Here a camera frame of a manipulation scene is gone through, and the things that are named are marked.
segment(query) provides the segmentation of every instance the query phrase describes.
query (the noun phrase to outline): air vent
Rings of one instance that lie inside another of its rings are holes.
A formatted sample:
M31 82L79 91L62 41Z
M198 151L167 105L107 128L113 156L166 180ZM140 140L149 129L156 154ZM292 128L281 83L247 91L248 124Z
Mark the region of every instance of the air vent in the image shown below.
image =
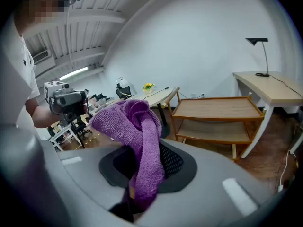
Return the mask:
M42 61L48 59L50 56L51 56L51 52L49 50L43 51L33 57L34 64L38 64L39 62L42 62Z

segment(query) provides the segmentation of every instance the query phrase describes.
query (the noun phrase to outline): purple knit cloth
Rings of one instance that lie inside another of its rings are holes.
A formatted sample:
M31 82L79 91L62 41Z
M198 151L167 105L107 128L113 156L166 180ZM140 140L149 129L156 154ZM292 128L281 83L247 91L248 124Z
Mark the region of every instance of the purple knit cloth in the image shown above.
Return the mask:
M130 146L137 161L137 172L130 180L135 188L135 204L146 210L164 181L160 160L161 123L147 101L125 100L99 111L91 120L99 132Z

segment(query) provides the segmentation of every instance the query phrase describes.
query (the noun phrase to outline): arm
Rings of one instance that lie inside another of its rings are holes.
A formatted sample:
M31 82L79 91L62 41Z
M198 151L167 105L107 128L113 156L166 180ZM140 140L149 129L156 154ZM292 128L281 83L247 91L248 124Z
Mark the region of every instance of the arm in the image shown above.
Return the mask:
M59 120L59 116L53 114L49 108L39 106L35 98L25 102L25 109L32 117L36 128L46 128Z

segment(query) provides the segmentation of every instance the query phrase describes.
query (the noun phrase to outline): flower vase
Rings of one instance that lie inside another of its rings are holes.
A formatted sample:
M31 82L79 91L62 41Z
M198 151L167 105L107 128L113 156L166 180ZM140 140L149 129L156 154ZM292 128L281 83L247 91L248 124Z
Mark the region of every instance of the flower vase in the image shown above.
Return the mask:
M153 89L152 88L149 88L149 89L146 89L144 91L144 94L149 94L149 93L152 93L153 92Z

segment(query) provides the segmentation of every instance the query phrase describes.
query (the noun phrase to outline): video camera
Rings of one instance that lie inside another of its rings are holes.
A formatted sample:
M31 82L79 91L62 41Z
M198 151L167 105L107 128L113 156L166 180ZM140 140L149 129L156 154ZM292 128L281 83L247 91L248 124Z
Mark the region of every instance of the video camera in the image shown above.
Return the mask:
M71 123L85 114L83 102L88 107L85 91L74 91L68 83L51 81L44 83L44 98L52 113L62 115L62 121Z

